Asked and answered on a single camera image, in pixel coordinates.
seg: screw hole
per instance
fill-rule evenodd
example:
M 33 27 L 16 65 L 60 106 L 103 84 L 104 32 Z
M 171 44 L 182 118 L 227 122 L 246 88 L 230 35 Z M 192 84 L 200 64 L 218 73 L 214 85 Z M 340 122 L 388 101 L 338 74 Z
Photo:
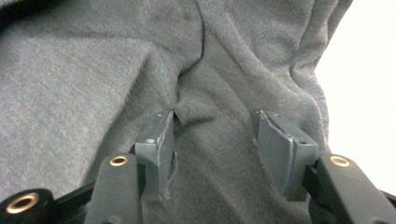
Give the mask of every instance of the screw hole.
M 330 161 L 334 163 L 335 165 L 342 166 L 342 167 L 347 167 L 350 165 L 350 162 L 342 157 L 339 156 L 331 156 Z
M 18 214 L 24 212 L 38 203 L 38 194 L 29 193 L 15 199 L 7 206 L 7 212 L 10 214 Z
M 303 139 L 303 138 L 296 138 L 296 142 L 299 143 L 299 144 L 302 144 L 302 145 L 307 144 L 306 140 Z
M 111 159 L 110 164 L 112 166 L 122 166 L 123 164 L 128 162 L 128 157 L 125 156 L 118 156 Z
M 146 139 L 146 143 L 152 144 L 152 143 L 155 143 L 155 141 L 154 141 L 154 139 Z

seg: white wall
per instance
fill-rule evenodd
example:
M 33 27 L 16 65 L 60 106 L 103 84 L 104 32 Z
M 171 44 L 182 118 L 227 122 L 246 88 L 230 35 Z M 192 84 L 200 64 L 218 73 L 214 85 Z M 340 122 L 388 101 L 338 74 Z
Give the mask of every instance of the white wall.
M 396 195 L 396 1 L 355 0 L 316 74 L 326 93 L 333 153 Z

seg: black plastic part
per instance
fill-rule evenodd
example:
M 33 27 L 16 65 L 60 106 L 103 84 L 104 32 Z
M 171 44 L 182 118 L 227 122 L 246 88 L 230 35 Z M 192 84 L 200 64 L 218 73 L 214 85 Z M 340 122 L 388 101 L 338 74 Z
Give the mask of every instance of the black plastic part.
M 53 223 L 55 202 L 47 189 L 28 189 L 5 199 L 0 204 L 0 223 Z
M 76 218 L 83 221 L 86 215 L 85 205 L 91 200 L 94 184 L 91 182 L 55 201 L 58 223 L 77 223 Z
M 396 223 L 396 210 L 351 159 L 337 165 L 333 154 L 322 154 L 315 165 L 306 167 L 304 186 L 321 209 L 332 213 L 336 223 Z M 332 218 L 318 220 L 325 214 L 314 204 L 309 206 L 316 223 L 333 223 Z
M 140 222 L 141 208 L 135 156 L 119 153 L 107 157 L 100 166 L 84 223 Z

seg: gray cloth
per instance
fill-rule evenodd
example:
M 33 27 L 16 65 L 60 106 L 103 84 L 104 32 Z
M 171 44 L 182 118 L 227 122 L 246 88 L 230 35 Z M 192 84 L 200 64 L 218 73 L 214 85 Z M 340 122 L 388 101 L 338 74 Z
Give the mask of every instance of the gray cloth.
M 0 0 L 0 6 L 8 0 Z M 170 199 L 147 223 L 309 223 L 262 168 L 257 111 L 327 146 L 315 66 L 349 0 L 74 0 L 0 35 L 0 200 L 56 197 L 174 109 Z

